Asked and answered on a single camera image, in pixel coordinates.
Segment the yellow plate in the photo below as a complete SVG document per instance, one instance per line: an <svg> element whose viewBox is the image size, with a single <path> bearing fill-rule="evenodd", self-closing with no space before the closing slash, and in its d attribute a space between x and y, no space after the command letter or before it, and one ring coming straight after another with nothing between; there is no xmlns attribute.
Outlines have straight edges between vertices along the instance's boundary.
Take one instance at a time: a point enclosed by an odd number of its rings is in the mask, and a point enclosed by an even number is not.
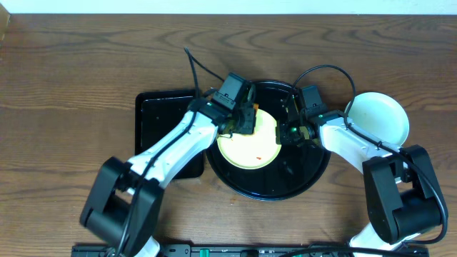
<svg viewBox="0 0 457 257"><path fill-rule="evenodd" d="M279 154L281 144L276 143L276 119L268 112L256 112L254 133L233 133L231 138L219 136L217 146L222 156L242 169L258 169L270 164Z"/></svg>

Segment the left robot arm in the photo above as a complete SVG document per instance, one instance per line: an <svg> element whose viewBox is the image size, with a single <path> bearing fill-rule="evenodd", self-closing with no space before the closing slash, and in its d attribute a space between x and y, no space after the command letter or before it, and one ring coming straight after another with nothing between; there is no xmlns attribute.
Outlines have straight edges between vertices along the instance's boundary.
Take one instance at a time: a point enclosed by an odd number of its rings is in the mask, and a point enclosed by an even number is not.
<svg viewBox="0 0 457 257"><path fill-rule="evenodd" d="M216 93L193 100L178 124L162 139L128 161L116 157L99 169L80 216L80 223L114 248L115 256L156 256L153 232L166 187L219 134L253 133L256 111L252 96L232 99Z"/></svg>

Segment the light blue plate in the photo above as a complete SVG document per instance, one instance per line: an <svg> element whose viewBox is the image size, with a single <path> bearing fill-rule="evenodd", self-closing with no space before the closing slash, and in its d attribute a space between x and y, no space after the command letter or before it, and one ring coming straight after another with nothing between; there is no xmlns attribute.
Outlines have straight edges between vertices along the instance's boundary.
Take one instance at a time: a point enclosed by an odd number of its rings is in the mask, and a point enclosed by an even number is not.
<svg viewBox="0 0 457 257"><path fill-rule="evenodd" d="M364 131L388 143L403 145L410 123L402 105L388 95L366 92L355 97L348 117Z"/></svg>

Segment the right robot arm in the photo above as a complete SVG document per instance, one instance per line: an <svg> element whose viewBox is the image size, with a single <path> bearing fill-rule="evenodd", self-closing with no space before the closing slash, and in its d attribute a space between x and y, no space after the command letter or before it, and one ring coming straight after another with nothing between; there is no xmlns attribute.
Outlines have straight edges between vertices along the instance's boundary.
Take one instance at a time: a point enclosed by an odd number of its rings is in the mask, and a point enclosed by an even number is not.
<svg viewBox="0 0 457 257"><path fill-rule="evenodd" d="M314 143L363 174L369 224L349 241L358 255L395 251L403 243L443 240L448 209L428 152L388 143L364 131L347 111L329 111L320 101L283 100L287 122L279 138Z"/></svg>

